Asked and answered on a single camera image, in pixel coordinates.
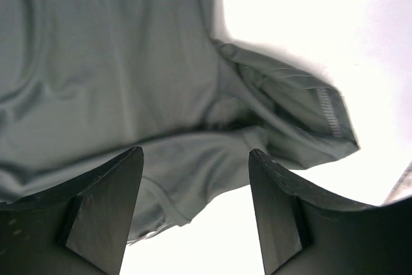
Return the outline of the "grey green t shirt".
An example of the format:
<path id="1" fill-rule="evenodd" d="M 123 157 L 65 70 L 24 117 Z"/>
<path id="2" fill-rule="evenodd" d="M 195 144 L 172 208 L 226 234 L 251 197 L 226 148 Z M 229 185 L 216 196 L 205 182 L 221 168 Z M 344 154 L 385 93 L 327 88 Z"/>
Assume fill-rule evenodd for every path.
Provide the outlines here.
<path id="1" fill-rule="evenodd" d="M 1 201 L 140 146 L 135 243 L 248 185 L 253 149 L 291 170 L 356 152 L 339 92 L 213 38 L 213 4 L 1 0 Z"/>

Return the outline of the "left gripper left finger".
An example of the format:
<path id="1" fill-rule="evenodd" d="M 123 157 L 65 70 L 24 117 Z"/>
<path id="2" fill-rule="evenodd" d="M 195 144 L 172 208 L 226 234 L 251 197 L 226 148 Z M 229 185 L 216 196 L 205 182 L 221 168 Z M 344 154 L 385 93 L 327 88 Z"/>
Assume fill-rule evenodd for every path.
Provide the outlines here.
<path id="1" fill-rule="evenodd" d="M 71 180 L 1 203 L 1 274 L 119 274 L 144 166 L 133 147 Z"/>

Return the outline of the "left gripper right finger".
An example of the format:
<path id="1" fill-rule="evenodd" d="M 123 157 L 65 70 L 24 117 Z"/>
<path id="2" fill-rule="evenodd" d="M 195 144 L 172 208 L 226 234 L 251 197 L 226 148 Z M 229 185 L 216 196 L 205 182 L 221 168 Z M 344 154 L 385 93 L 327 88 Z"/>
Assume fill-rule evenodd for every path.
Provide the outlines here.
<path id="1" fill-rule="evenodd" d="M 350 200 L 255 149 L 248 160 L 266 274 L 410 274 L 411 199 Z"/>

